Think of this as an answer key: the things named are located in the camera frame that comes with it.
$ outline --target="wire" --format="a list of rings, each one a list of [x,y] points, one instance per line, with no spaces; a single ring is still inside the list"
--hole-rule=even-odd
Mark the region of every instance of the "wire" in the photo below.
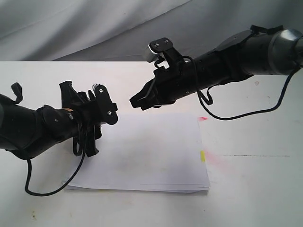
[[[287,77],[284,85],[283,85],[283,88],[282,88],[282,91],[281,91],[281,94],[280,94],[280,97],[279,97],[279,100],[277,102],[277,104],[272,107],[272,108],[269,108],[269,109],[265,109],[265,110],[258,110],[258,111],[253,111],[253,112],[249,112],[249,113],[244,113],[244,114],[241,114],[241,115],[237,115],[237,116],[234,116],[234,117],[219,117],[215,114],[213,114],[206,106],[205,104],[203,103],[202,99],[205,101],[207,100],[206,97],[202,94],[202,92],[199,90],[198,88],[198,72],[197,72],[197,67],[196,67],[196,63],[194,61],[193,58],[189,57],[189,56],[183,56],[183,58],[187,58],[191,61],[191,63],[193,64],[194,66],[194,69],[195,69],[195,78],[196,78],[196,91],[197,91],[197,95],[198,95],[198,99],[199,99],[199,102],[201,104],[201,106],[205,109],[205,111],[211,115],[213,118],[215,119],[218,119],[218,120],[221,120],[221,121],[230,121],[230,120],[235,120],[235,119],[239,119],[241,117],[246,117],[246,116],[250,116],[250,115],[254,115],[254,114],[261,114],[261,113],[268,113],[268,112],[271,112],[271,111],[274,111],[276,110],[277,108],[279,108],[279,106],[281,105],[282,101],[283,101],[283,98],[284,98],[284,95],[285,95],[285,92],[286,92],[286,89],[287,89],[287,86],[291,80],[291,78],[293,77],[293,75],[298,72],[301,67],[298,66],[297,68],[295,68],[290,74],[289,76]],[[206,104],[208,104],[207,102],[210,102],[212,101],[212,98],[211,98],[211,95],[208,93],[209,89],[207,90],[207,96],[209,98],[209,100],[205,101]]]
[[[9,138],[7,138],[7,137],[5,137],[3,135],[0,135],[0,138],[6,140],[12,146],[14,146],[19,151],[21,151],[22,154],[23,154],[23,156],[24,156],[24,159],[26,159],[26,161],[27,161],[27,179],[26,179],[26,183],[25,183],[25,187],[24,187],[26,193],[28,193],[30,195],[34,195],[34,196],[39,196],[39,197],[54,195],[54,194],[58,193],[59,191],[61,191],[63,188],[65,188],[72,181],[72,179],[75,177],[75,175],[79,172],[79,170],[80,170],[80,168],[81,168],[81,166],[83,164],[84,158],[85,158],[85,150],[86,150],[86,145],[87,145],[88,128],[89,128],[89,124],[88,124],[86,132],[85,132],[84,151],[83,151],[83,154],[82,154],[82,157],[81,157],[81,161],[79,162],[79,165],[78,165],[77,169],[75,170],[75,172],[73,173],[73,175],[71,175],[71,177],[67,180],[67,182],[65,182],[65,184],[63,184],[57,190],[52,191],[52,192],[48,192],[48,193],[36,193],[36,192],[32,192],[31,190],[29,190],[28,187],[29,187],[29,182],[30,182],[30,178],[31,178],[31,174],[32,174],[32,163],[30,161],[30,158],[29,158],[27,152],[23,148],[21,148],[20,146],[18,146],[14,142],[12,142]]]

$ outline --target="stack of paper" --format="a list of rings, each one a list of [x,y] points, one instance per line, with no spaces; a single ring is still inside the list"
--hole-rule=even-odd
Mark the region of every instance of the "stack of paper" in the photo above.
[[[209,189],[197,118],[187,113],[119,115],[102,127],[70,190],[196,192]],[[79,161],[74,164],[71,173]]]

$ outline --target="white paper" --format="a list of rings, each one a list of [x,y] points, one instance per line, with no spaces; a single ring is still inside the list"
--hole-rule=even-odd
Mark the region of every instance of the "white paper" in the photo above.
[[[197,118],[187,113],[119,115],[102,127],[99,153],[86,158],[69,186],[88,189],[208,189]]]

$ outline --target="yellow mark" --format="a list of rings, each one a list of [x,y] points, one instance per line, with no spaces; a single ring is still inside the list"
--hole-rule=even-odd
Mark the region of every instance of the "yellow mark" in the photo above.
[[[205,154],[204,154],[204,151],[200,151],[200,158],[201,158],[201,161],[202,162],[205,162]]]

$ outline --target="tabletop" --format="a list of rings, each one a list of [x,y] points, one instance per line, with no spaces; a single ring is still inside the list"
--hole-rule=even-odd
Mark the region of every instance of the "tabletop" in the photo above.
[[[0,69],[0,93],[14,97],[10,85],[19,82],[20,105],[32,109],[60,108],[59,83],[71,80],[78,92],[104,84],[118,115],[189,112],[204,117],[199,124],[211,181],[208,193],[61,191],[34,197],[24,191],[26,162],[1,150],[0,226],[295,227],[303,222],[303,71],[293,77],[276,111],[219,121],[202,109],[196,95],[158,109],[133,109],[129,98],[153,78],[154,66],[145,62],[0,62]],[[285,79],[254,76],[214,87],[210,109],[227,117],[272,107]],[[32,191],[50,192],[61,185],[76,158],[71,148],[68,140],[33,159]]]

